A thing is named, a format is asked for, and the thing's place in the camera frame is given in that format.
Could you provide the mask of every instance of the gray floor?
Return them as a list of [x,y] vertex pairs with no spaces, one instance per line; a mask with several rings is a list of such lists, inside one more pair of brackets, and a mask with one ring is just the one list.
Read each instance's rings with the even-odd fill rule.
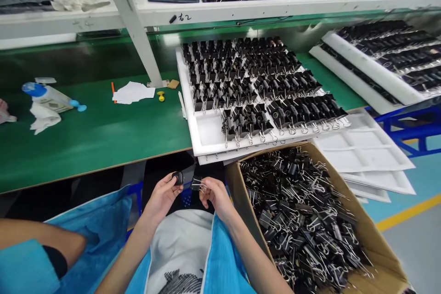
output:
[[418,294],[441,293],[441,205],[385,232]]

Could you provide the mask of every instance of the pencil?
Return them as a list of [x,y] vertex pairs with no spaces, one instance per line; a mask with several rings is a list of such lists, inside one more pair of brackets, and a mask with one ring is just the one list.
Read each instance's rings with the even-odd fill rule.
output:
[[113,94],[115,94],[115,85],[113,85],[113,82],[112,82],[112,95],[113,95]]

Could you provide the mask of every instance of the cardboard box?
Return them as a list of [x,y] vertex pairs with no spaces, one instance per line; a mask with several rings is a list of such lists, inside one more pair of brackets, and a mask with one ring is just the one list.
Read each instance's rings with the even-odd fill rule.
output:
[[338,192],[349,197],[349,201],[344,198],[341,198],[340,200],[344,207],[353,213],[358,220],[356,236],[363,246],[365,254],[377,270],[376,272],[372,267],[367,266],[368,270],[374,275],[374,279],[364,277],[357,272],[349,274],[349,282],[357,289],[346,288],[343,293],[401,294],[408,287],[408,281],[398,258],[390,249],[388,243],[383,238],[372,219],[366,214],[364,208],[350,191],[343,178],[326,160],[317,147],[310,142],[298,142],[284,147],[267,149],[228,165],[226,176],[234,206],[257,243],[274,263],[251,206],[242,173],[240,171],[240,163],[257,155],[296,146],[301,146],[303,151],[308,152],[309,157],[314,162],[321,161],[325,163],[330,175],[331,183]]

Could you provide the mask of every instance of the human hand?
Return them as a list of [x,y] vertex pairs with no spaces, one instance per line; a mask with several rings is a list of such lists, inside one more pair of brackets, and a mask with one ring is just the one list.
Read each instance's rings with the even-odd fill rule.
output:
[[177,179],[172,175],[173,172],[158,181],[138,223],[158,227],[165,218],[175,198],[184,189],[184,185],[175,186]]
[[220,220],[227,223],[236,213],[236,209],[231,203],[224,183],[211,177],[203,178],[202,183],[206,186],[205,192],[199,191],[199,199],[202,204],[208,209],[207,200],[210,200]]

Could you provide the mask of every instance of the green workbench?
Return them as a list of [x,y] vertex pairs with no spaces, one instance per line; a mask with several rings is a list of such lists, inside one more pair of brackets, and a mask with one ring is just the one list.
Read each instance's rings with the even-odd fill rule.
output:
[[[192,32],[149,38],[163,79],[179,79],[174,49],[186,38],[198,37]],[[345,110],[367,105],[317,60],[307,53],[298,56]],[[180,87],[164,89],[163,103],[157,98],[130,105],[112,101],[112,81],[116,90],[129,81],[148,82],[129,37],[3,51],[0,67],[0,97],[18,117],[16,123],[0,125],[0,193],[191,148],[177,93]],[[60,123],[34,136],[29,129],[34,121],[31,100],[20,91],[34,77],[56,78],[54,87],[87,105],[87,110],[64,112]]]

